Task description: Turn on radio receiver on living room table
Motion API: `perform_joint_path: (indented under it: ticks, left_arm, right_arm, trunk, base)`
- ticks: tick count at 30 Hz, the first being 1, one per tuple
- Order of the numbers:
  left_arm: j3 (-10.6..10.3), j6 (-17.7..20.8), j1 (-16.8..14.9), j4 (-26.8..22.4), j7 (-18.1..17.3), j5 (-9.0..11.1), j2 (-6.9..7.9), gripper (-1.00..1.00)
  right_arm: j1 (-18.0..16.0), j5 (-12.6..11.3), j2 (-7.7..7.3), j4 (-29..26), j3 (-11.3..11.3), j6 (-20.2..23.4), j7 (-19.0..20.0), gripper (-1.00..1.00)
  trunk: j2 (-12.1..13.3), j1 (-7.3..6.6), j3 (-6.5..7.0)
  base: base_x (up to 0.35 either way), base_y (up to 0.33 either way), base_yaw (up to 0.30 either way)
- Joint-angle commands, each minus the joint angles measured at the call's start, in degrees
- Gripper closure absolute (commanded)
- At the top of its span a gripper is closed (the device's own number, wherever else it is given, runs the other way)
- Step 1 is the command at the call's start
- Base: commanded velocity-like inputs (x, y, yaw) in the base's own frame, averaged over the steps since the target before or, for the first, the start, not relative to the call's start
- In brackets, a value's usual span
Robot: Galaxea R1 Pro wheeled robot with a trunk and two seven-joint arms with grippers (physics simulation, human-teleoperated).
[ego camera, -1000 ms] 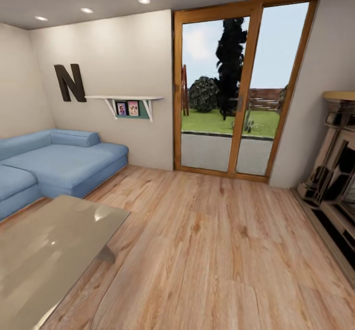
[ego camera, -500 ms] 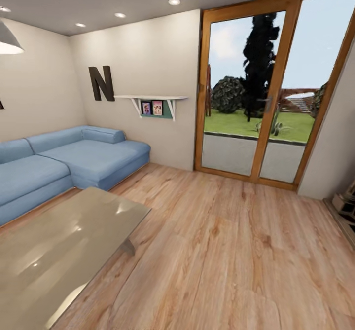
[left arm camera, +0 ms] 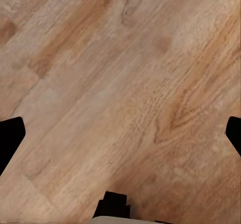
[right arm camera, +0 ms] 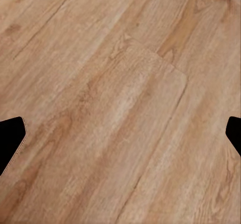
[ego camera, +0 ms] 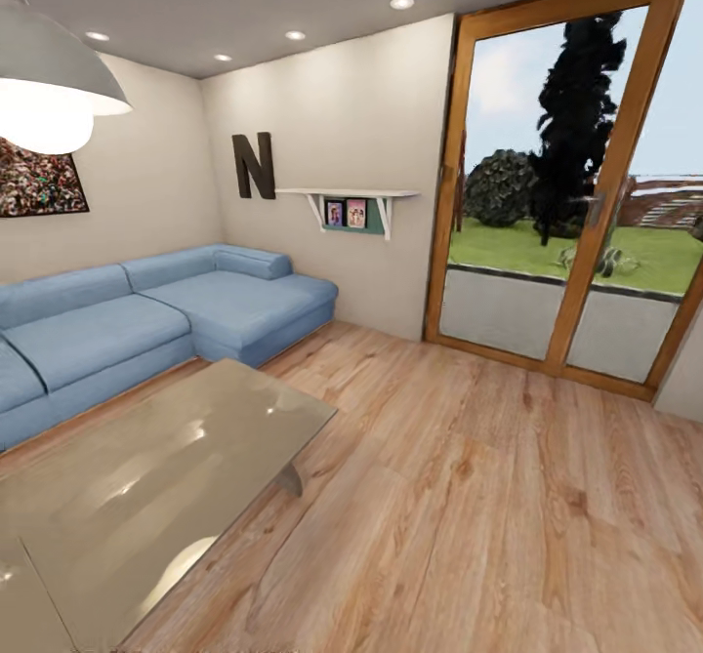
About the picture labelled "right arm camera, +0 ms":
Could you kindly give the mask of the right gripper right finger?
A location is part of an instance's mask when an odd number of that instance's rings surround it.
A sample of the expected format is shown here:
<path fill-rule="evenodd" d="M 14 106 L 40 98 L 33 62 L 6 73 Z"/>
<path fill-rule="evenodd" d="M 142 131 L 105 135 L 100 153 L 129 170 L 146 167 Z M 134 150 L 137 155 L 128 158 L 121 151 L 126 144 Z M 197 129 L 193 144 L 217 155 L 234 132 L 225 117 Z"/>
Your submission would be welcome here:
<path fill-rule="evenodd" d="M 241 118 L 230 117 L 225 132 L 241 156 Z"/>

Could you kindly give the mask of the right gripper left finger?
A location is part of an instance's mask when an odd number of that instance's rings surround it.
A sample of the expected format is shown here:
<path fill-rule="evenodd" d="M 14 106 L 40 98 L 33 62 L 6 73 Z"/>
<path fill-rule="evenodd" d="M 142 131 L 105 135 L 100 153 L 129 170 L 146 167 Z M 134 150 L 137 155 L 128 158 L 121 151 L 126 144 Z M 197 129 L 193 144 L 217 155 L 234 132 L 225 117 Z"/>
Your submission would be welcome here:
<path fill-rule="evenodd" d="M 0 122 L 0 176 L 25 135 L 25 126 L 21 117 Z"/>

